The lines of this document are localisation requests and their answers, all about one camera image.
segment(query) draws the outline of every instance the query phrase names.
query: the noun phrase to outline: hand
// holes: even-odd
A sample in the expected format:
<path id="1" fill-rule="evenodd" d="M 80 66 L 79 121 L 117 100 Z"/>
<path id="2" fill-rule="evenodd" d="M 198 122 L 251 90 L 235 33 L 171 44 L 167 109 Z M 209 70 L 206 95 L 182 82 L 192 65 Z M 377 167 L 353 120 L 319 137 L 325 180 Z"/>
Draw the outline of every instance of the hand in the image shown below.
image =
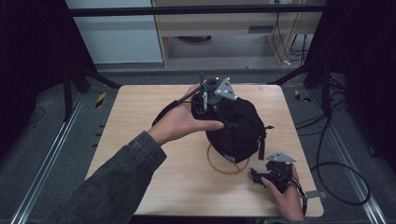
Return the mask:
<path id="1" fill-rule="evenodd" d="M 297 171 L 294 165 L 291 166 L 291 173 L 298 180 Z M 262 183 L 274 196 L 277 209 L 283 218 L 287 221 L 305 221 L 300 201 L 300 194 L 293 184 L 290 184 L 282 194 L 271 181 L 262 178 Z"/>
<path id="2" fill-rule="evenodd" d="M 184 95 L 187 95 L 198 87 L 199 84 L 190 87 Z M 195 119 L 191 113 L 191 103 L 183 103 L 166 113 L 160 121 L 148 130 L 148 133 L 159 145 L 163 145 L 190 133 L 214 131 L 223 127 L 224 124 L 217 120 Z"/>

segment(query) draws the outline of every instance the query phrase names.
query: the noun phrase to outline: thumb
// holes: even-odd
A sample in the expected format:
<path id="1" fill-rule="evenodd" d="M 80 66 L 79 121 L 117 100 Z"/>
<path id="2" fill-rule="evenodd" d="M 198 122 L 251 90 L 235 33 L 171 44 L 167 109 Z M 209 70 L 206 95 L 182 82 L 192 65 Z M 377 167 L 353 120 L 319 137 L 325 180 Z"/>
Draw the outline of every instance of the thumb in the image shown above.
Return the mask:
<path id="1" fill-rule="evenodd" d="M 196 131 L 215 131 L 224 128 L 224 124 L 217 120 L 196 120 Z"/>
<path id="2" fill-rule="evenodd" d="M 270 190 L 272 195 L 276 196 L 278 194 L 281 194 L 279 192 L 279 190 L 276 188 L 276 186 L 271 181 L 269 181 L 268 179 L 265 179 L 264 177 L 262 177 L 262 183 L 264 184 L 264 186 L 266 188 L 268 188 Z"/>

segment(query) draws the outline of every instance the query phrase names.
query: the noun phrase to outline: black backdrop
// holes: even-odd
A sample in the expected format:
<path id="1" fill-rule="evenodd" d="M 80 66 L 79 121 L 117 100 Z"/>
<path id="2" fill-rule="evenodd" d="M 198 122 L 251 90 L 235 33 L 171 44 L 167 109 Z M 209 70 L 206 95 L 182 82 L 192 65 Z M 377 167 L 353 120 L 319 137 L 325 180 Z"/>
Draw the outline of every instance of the black backdrop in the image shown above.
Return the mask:
<path id="1" fill-rule="evenodd" d="M 357 121 L 375 153 L 396 172 L 396 5 L 393 0 L 354 2 L 329 0 L 349 7 L 323 13 L 307 61 L 335 31 L 330 69 L 346 76 L 346 97 Z"/>
<path id="2" fill-rule="evenodd" d="M 5 6 L 0 6 L 1 157 L 26 125 L 37 95 L 62 83 L 69 63 L 96 71 L 73 18 L 40 14 L 42 8 L 67 9 L 64 0 L 5 0 Z"/>

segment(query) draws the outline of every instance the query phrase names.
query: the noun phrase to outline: dark gray sleeve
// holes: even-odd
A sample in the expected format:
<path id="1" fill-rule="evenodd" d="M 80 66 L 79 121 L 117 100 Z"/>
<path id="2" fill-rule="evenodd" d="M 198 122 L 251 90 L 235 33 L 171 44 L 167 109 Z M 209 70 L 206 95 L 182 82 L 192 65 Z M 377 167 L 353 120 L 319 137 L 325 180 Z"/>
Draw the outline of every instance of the dark gray sleeve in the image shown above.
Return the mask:
<path id="1" fill-rule="evenodd" d="M 41 223 L 128 223 L 166 155 L 142 132 Z"/>

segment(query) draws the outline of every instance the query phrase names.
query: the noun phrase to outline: tabletop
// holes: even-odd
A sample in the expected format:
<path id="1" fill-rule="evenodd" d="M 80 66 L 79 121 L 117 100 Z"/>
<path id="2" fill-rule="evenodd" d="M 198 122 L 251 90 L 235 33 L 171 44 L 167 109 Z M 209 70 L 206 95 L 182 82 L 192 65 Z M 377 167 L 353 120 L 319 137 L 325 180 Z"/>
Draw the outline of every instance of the tabletop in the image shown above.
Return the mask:
<path id="1" fill-rule="evenodd" d="M 169 103 L 180 99 L 190 85 L 122 86 L 110 112 L 106 127 L 87 173 L 89 177 L 122 146 L 148 130 L 158 113 Z M 253 103 L 267 130 L 265 156 L 282 152 L 294 158 L 304 191 L 316 186 L 295 130 L 283 91 L 276 85 L 235 85 L 233 91 Z M 167 159 L 154 173 L 136 215 L 206 216 L 206 217 L 278 217 L 275 201 L 262 185 L 254 184 L 250 168 L 266 172 L 268 160 L 252 155 L 247 168 L 238 174 L 224 172 L 237 168 L 213 148 L 205 132 L 192 133 L 163 145 Z M 243 167 L 246 161 L 238 163 Z M 320 217 L 323 207 L 319 198 L 308 201 L 307 217 Z"/>

